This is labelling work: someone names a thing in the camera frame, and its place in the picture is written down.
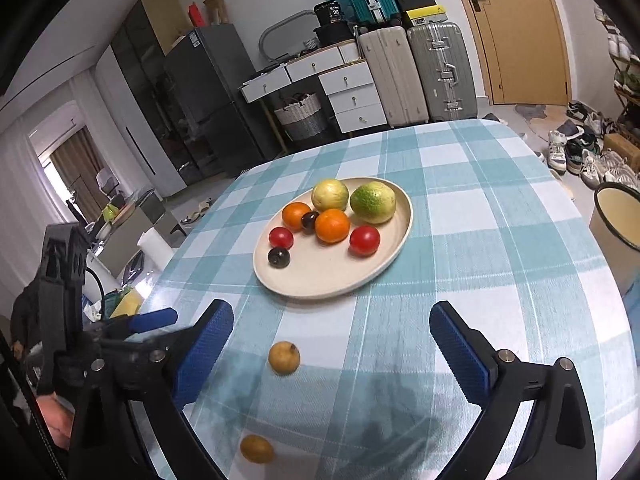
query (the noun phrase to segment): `orange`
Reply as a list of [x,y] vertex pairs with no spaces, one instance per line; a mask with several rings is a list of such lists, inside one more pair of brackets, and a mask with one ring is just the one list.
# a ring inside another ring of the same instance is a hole
[[302,215],[311,211],[304,202],[291,202],[282,210],[282,221],[292,231],[302,229]]
[[316,218],[316,236],[328,244],[343,241],[350,227],[349,217],[339,209],[327,209]]

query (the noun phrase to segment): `drawer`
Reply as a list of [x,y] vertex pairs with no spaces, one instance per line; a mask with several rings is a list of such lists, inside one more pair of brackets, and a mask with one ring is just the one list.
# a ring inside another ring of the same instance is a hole
[[358,45],[355,41],[351,41],[351,43],[344,45],[338,45],[338,48],[340,49],[340,54],[342,54],[342,59],[345,63],[352,63],[353,61],[360,59]]
[[379,124],[386,124],[385,111],[380,104],[342,112],[336,114],[335,118],[340,126],[340,131],[344,134],[371,126],[378,126]]
[[369,65],[366,61],[354,63],[338,70],[331,70],[320,76],[320,82],[324,93],[327,95],[335,94],[350,88],[367,85],[373,83]]
[[373,83],[359,86],[352,90],[343,90],[329,95],[329,101],[334,108],[334,113],[339,114],[347,110],[355,110],[364,106],[374,105],[380,102],[380,96]]
[[319,74],[344,64],[338,47],[321,50],[287,65],[287,72],[292,81],[300,81],[310,75]]
[[246,101],[250,103],[290,84],[289,74],[283,66],[279,66],[267,74],[251,79],[240,91]]

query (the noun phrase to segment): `green lemon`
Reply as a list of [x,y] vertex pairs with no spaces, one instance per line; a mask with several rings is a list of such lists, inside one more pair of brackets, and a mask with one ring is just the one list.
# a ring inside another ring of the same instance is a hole
[[396,212],[396,194],[386,184],[372,180],[351,193],[351,209],[370,224],[382,224]]
[[311,202],[319,212],[327,209],[344,211],[349,202],[349,190],[339,180],[328,178],[318,182],[313,188]]

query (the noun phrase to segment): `tablecloth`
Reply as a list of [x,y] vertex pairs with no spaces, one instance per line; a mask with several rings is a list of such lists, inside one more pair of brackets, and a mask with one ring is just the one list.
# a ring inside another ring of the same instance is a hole
[[[368,175],[401,186],[414,206],[396,261],[333,300],[297,303],[266,290],[252,252],[269,218],[321,179]],[[389,130],[248,171],[185,240],[142,312],[173,306],[177,327],[189,326],[214,298],[232,305],[234,330],[185,413],[232,480],[434,478],[479,413],[431,338],[439,300],[521,360],[572,359],[601,478],[636,441],[635,355],[615,282],[564,190],[501,124]],[[302,356],[287,377],[266,363],[279,340]],[[493,478],[508,468],[529,410],[523,404]],[[248,433],[273,444],[273,463],[242,458]],[[170,478],[159,450],[152,456]]]

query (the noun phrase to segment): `red bottle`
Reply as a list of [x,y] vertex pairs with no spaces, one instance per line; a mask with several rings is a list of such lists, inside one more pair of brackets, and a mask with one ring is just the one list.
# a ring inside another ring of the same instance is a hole
[[193,24],[194,27],[206,27],[207,26],[207,23],[205,23],[204,18],[202,17],[202,14],[200,13],[200,9],[198,8],[198,6],[196,5],[195,2],[193,2],[189,6],[189,19],[191,20],[191,23]]

